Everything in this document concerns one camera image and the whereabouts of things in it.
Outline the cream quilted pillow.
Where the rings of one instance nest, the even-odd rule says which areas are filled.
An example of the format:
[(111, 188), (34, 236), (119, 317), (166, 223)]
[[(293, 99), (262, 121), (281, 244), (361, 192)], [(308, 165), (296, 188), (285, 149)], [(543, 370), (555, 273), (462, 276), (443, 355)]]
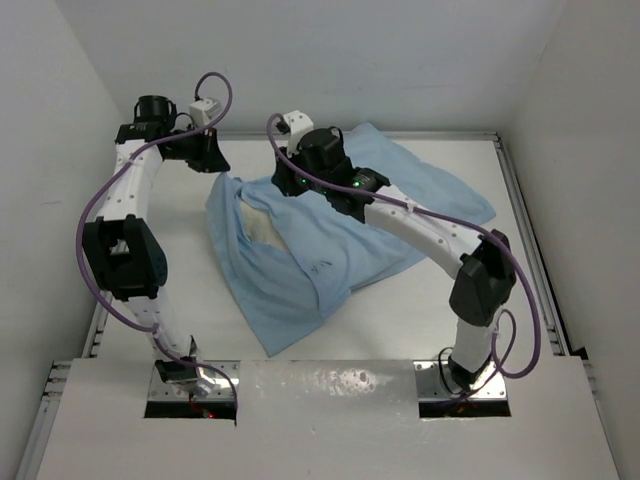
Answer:
[(289, 251), (266, 212), (253, 208), (244, 200), (241, 200), (239, 205), (243, 230), (250, 241), (270, 245), (281, 251)]

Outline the blue and green pillowcase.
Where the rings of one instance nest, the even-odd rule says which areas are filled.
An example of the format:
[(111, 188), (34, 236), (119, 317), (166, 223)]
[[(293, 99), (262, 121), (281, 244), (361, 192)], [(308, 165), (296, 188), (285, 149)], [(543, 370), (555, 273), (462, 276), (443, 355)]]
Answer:
[[(463, 180), (421, 161), (369, 123), (348, 133), (344, 147), (356, 166), (387, 175), (430, 210), (476, 225), (496, 215), (490, 202)], [(288, 252), (246, 237), (241, 200), (270, 216)], [(336, 212), (316, 193), (283, 196), (268, 177), (244, 181), (219, 175), (206, 215), (225, 281), (268, 356), (319, 329), (353, 292), (425, 257), (399, 238)]]

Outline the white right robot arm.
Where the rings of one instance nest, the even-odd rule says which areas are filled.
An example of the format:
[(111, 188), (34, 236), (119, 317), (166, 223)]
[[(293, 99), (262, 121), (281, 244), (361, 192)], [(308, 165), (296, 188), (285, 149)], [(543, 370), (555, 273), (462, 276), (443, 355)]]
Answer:
[(449, 305), (458, 318), (447, 366), (463, 392), (471, 391), (491, 356), (491, 330), (509, 299), (515, 272), (509, 259), (479, 232), (419, 214), (390, 180), (355, 167), (336, 127), (315, 128), (278, 119), (287, 138), (276, 150), (273, 184), (285, 196), (322, 195), (337, 212), (394, 235), (433, 260), (454, 282)]

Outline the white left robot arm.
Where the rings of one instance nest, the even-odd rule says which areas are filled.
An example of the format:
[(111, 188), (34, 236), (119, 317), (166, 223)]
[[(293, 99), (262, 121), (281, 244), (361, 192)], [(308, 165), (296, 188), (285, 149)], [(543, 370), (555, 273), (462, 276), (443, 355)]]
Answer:
[(116, 139), (115, 181), (94, 220), (80, 232), (86, 270), (96, 287), (108, 292), (130, 312), (129, 322), (151, 344), (160, 379), (204, 398), (224, 386), (203, 367), (192, 335), (182, 330), (165, 285), (168, 262), (147, 224), (151, 190), (166, 160), (181, 160), (199, 173), (230, 169), (211, 123), (223, 109), (213, 98), (196, 98), (189, 106), (186, 129), (175, 124), (175, 104), (166, 97), (138, 99), (134, 119), (120, 126)]

